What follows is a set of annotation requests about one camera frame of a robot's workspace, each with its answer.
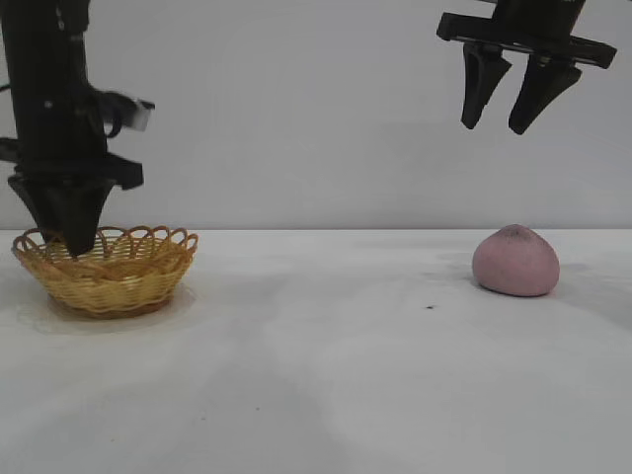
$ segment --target gray wall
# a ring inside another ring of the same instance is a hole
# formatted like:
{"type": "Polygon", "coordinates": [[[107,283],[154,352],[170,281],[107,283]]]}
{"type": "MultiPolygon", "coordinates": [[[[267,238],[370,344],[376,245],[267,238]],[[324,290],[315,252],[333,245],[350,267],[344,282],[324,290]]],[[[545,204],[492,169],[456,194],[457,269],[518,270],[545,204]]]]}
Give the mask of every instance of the gray wall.
{"type": "MultiPolygon", "coordinates": [[[[151,99],[113,151],[146,185],[104,222],[192,227],[632,226],[632,4],[589,0],[578,35],[620,48],[524,137],[515,67],[474,132],[460,45],[435,36],[472,0],[93,0],[90,76],[151,99]]],[[[4,66],[0,76],[6,77],[4,66]]],[[[9,95],[0,133],[13,134],[9,95]]],[[[2,165],[2,174],[11,171],[2,165]]],[[[0,225],[31,226],[6,185],[0,225]]]]}

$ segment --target woven basket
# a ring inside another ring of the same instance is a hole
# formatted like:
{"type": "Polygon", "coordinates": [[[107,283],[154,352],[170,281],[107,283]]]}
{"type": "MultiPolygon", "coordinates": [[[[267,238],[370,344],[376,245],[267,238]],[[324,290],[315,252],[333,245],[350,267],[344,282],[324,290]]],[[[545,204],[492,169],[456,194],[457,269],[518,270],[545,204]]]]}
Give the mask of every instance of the woven basket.
{"type": "Polygon", "coordinates": [[[196,234],[165,226],[102,227],[95,248],[77,258],[54,233],[30,230],[13,243],[15,256],[57,302],[100,319],[169,303],[197,248],[196,234]]]}

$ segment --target pink clay ball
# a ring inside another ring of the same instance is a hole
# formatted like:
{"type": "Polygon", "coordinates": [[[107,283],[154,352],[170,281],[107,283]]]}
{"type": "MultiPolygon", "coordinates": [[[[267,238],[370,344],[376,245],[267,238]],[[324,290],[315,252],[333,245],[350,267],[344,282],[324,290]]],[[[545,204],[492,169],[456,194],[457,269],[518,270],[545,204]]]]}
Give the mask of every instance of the pink clay ball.
{"type": "Polygon", "coordinates": [[[510,225],[476,249],[474,277],[492,291],[511,296],[543,296],[560,280],[560,261],[549,243],[522,225],[510,225]]]}

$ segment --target white table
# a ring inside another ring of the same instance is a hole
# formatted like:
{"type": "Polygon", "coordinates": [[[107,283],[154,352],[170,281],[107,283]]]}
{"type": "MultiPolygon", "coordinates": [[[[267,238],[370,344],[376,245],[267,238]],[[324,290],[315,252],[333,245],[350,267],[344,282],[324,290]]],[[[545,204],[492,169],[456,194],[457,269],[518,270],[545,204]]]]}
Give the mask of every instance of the white table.
{"type": "Polygon", "coordinates": [[[473,284],[489,233],[202,232],[174,305],[118,322],[5,251],[0,472],[632,472],[632,232],[543,232],[542,299],[473,284]]]}

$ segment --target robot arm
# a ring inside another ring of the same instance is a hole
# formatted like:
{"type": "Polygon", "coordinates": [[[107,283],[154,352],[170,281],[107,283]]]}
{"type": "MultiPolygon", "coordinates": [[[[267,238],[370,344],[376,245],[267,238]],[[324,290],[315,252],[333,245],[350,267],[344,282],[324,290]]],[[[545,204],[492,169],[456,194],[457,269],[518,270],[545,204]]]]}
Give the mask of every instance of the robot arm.
{"type": "Polygon", "coordinates": [[[16,164],[11,188],[37,226],[63,235],[70,252],[94,246],[113,186],[143,183],[142,167],[108,151],[123,127],[143,130],[154,105],[95,89],[83,35],[90,0],[0,0],[17,139],[0,140],[16,164]],[[106,124],[111,126],[108,133],[106,124]]]}
{"type": "Polygon", "coordinates": [[[544,109],[576,84],[578,63],[607,69],[616,49],[571,36],[586,0],[485,0],[497,3],[491,19],[443,14],[437,34],[464,42],[465,102],[462,121],[478,123],[483,109],[512,67],[503,50],[529,54],[510,128],[523,134],[544,109]]]}

